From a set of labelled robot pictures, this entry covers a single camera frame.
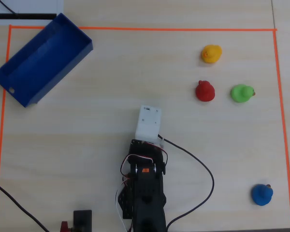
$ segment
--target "blue tray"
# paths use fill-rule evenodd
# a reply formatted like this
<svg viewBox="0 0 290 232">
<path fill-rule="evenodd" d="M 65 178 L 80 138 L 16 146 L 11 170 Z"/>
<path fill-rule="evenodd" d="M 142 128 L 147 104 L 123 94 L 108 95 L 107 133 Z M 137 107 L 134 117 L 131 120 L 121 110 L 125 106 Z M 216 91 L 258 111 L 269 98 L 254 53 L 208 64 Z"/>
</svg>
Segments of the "blue tray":
<svg viewBox="0 0 290 232">
<path fill-rule="evenodd" d="M 24 107 L 37 103 L 92 49 L 92 40 L 59 14 L 0 68 L 0 85 Z"/>
</svg>

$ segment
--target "hole in bin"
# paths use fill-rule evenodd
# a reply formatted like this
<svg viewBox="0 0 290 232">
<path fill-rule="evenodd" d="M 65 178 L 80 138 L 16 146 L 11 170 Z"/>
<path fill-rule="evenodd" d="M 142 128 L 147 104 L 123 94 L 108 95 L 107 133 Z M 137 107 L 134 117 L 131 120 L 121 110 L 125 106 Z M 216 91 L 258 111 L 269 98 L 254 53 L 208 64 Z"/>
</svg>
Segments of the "hole in bin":
<svg viewBox="0 0 290 232">
<path fill-rule="evenodd" d="M 13 89 L 12 87 L 9 88 L 9 92 L 10 93 L 15 93 L 15 89 Z"/>
</svg>

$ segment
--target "black cable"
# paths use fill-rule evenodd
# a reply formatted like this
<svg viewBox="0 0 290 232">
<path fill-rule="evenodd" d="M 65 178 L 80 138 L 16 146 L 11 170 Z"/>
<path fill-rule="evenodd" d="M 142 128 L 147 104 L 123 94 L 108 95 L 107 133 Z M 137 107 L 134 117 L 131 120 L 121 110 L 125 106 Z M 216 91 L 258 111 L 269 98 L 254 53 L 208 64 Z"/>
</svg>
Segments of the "black cable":
<svg viewBox="0 0 290 232">
<path fill-rule="evenodd" d="M 171 145 L 177 147 L 178 149 L 180 149 L 180 150 L 186 152 L 187 154 L 189 154 L 189 155 L 191 155 L 193 158 L 195 158 L 195 159 L 196 159 L 196 160 L 197 160 L 201 165 L 203 165 L 203 167 L 204 167 L 204 168 L 209 172 L 209 174 L 211 175 L 212 181 L 213 181 L 212 189 L 211 189 L 209 195 L 207 196 L 207 198 L 206 198 L 204 201 L 202 201 L 200 204 L 198 204 L 196 207 L 194 207 L 193 209 L 189 210 L 188 212 L 186 212 L 186 213 L 184 213 L 184 214 L 182 214 L 182 215 L 180 215 L 180 216 L 174 218 L 172 221 L 170 221 L 170 223 L 169 223 L 169 224 L 167 225 L 167 227 L 166 227 L 166 232 L 167 232 L 168 229 L 169 229 L 169 227 L 170 227 L 170 226 L 171 226 L 175 221 L 177 221 L 177 220 L 183 218 L 184 216 L 190 214 L 191 212 L 193 212 L 194 210 L 196 210 L 197 208 L 199 208 L 201 205 L 203 205 L 203 204 L 204 204 L 204 203 L 205 203 L 205 202 L 206 202 L 206 201 L 211 197 L 211 195 L 212 195 L 212 193 L 213 193 L 213 191 L 214 191 L 215 181 L 214 181 L 214 176 L 213 176 L 212 172 L 208 169 L 208 167 L 206 167 L 206 165 L 205 165 L 201 160 L 199 160 L 198 158 L 196 158 L 193 154 L 191 154 L 191 153 L 188 152 L 187 150 L 183 149 L 182 147 L 180 147 L 180 146 L 178 146 L 178 145 L 172 143 L 171 141 L 169 141 L 169 140 L 167 140 L 167 139 L 164 139 L 164 140 L 165 140 L 167 143 L 169 143 L 169 144 L 171 144 Z"/>
<path fill-rule="evenodd" d="M 3 188 L 0 187 L 0 190 L 8 196 L 8 198 L 10 198 L 12 200 L 12 202 L 14 202 L 14 204 L 17 205 L 18 208 L 21 209 L 21 211 L 23 211 L 25 214 L 27 214 L 30 218 L 32 218 L 32 220 L 34 220 L 45 232 L 49 232 L 49 230 L 41 223 L 38 221 L 38 219 L 36 219 L 31 213 L 29 213 L 26 209 L 24 209 L 7 191 L 5 191 Z"/>
<path fill-rule="evenodd" d="M 7 5 L 5 5 L 1 0 L 0 3 L 6 8 L 8 9 L 11 13 L 13 13 L 14 15 L 17 15 L 17 13 L 15 13 L 14 11 L 12 11 Z"/>
</svg>

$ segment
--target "white wire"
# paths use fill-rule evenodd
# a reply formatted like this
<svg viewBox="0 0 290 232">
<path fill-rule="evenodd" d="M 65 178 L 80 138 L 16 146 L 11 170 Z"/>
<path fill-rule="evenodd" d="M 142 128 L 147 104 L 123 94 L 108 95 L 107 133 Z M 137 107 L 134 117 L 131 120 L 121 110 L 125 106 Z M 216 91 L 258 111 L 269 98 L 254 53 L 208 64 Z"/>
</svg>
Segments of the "white wire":
<svg viewBox="0 0 290 232">
<path fill-rule="evenodd" d="M 168 155 L 168 153 L 166 153 L 166 151 L 165 151 L 162 147 L 157 146 L 157 145 L 154 145 L 154 144 L 151 144 L 151 143 L 149 143 L 149 142 L 144 142 L 144 143 L 145 143 L 145 144 L 152 145 L 152 146 L 155 146 L 155 147 L 157 147 L 158 149 L 160 149 L 161 151 L 163 151 L 166 155 Z"/>
<path fill-rule="evenodd" d="M 118 193 L 120 187 L 121 187 L 121 186 L 122 186 L 126 181 L 127 181 L 127 180 L 123 181 L 123 182 L 120 184 L 120 186 L 119 186 L 119 188 L 117 189 L 117 191 L 116 191 L 116 194 L 115 194 L 115 205 L 116 205 L 116 209 L 117 209 L 117 212 L 118 212 L 118 216 L 119 216 L 119 218 L 120 218 L 120 220 L 121 220 L 121 222 L 122 222 L 122 225 L 124 226 L 125 230 L 128 231 L 127 228 L 126 228 L 126 226 L 125 226 L 125 224 L 124 224 L 124 221 L 123 221 L 122 218 L 121 218 L 121 215 L 120 215 L 120 212 L 119 212 L 119 209 L 118 209 L 118 205 L 117 205 L 117 201 L 118 201 L 118 200 L 117 200 L 117 193 Z"/>
<path fill-rule="evenodd" d="M 152 163 L 154 163 L 153 159 L 150 158 L 150 157 L 145 157 L 145 156 L 140 156 L 140 155 L 136 155 L 136 154 L 130 154 L 130 155 L 127 155 L 122 163 L 122 166 L 121 166 L 121 169 L 120 171 L 122 172 L 122 168 L 124 167 L 125 165 L 125 162 L 127 161 L 127 159 L 130 157 L 130 156 L 137 156 L 137 157 L 141 157 L 143 159 L 147 159 L 147 160 L 151 160 Z"/>
</svg>

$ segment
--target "orange tape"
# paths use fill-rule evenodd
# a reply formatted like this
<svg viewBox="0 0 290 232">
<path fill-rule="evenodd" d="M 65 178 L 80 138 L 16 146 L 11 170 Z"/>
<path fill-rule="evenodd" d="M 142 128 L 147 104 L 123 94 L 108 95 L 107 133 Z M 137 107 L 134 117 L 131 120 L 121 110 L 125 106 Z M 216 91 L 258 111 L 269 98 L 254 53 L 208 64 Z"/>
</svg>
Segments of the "orange tape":
<svg viewBox="0 0 290 232">
<path fill-rule="evenodd" d="M 274 31 L 274 30 L 273 30 L 273 40 L 274 40 L 274 50 L 275 50 L 275 59 L 276 59 L 276 72 L 277 72 L 277 80 L 278 80 L 282 129 L 284 132 L 284 141 L 285 141 L 285 154 L 286 154 L 287 178 L 288 178 L 289 202 L 290 202 L 290 161 L 289 161 L 289 151 L 288 151 L 287 129 L 286 129 L 286 122 L 285 122 L 284 102 L 282 99 L 278 51 L 277 51 L 277 42 L 276 42 L 276 31 Z"/>
<path fill-rule="evenodd" d="M 5 57 L 6 62 L 9 60 L 11 33 L 12 33 L 12 26 L 9 25 L 8 43 L 6 47 L 6 57 Z M 1 107 L 1 123 L 0 123 L 0 165 L 1 165 L 2 138 L 3 138 L 3 125 L 4 125 L 5 93 L 6 93 L 5 89 L 3 89 L 2 107 Z"/>
<path fill-rule="evenodd" d="M 15 29 L 43 29 L 43 26 L 12 26 Z M 117 28 L 117 27 L 79 27 L 87 30 L 143 30 L 143 31 L 275 31 L 277 29 L 233 29 L 233 28 Z"/>
<path fill-rule="evenodd" d="M 7 42 L 7 50 L 6 50 L 6 62 L 9 59 L 12 29 L 43 29 L 43 28 L 44 28 L 43 26 L 11 26 L 11 25 L 9 25 L 9 34 L 8 34 L 8 42 Z M 286 130 L 284 104 L 283 104 L 280 71 L 279 71 L 279 62 L 278 62 L 277 42 L 276 42 L 277 29 L 185 29 L 185 28 L 116 28 L 116 27 L 79 27 L 79 29 L 138 30 L 138 31 L 272 31 L 273 32 L 273 40 L 274 40 L 274 49 L 275 49 L 276 72 L 277 72 L 278 90 L 279 90 L 279 99 L 280 99 L 280 110 L 281 110 L 282 126 L 283 126 L 283 133 L 284 133 L 284 142 L 285 142 L 285 155 L 286 155 L 287 177 L 288 177 L 288 188 L 289 188 L 289 202 L 290 202 L 290 161 L 289 161 L 287 130 Z M 6 94 L 6 91 L 3 90 L 1 123 L 0 123 L 0 163 L 1 163 L 3 125 L 4 125 L 5 94 Z"/>
</svg>

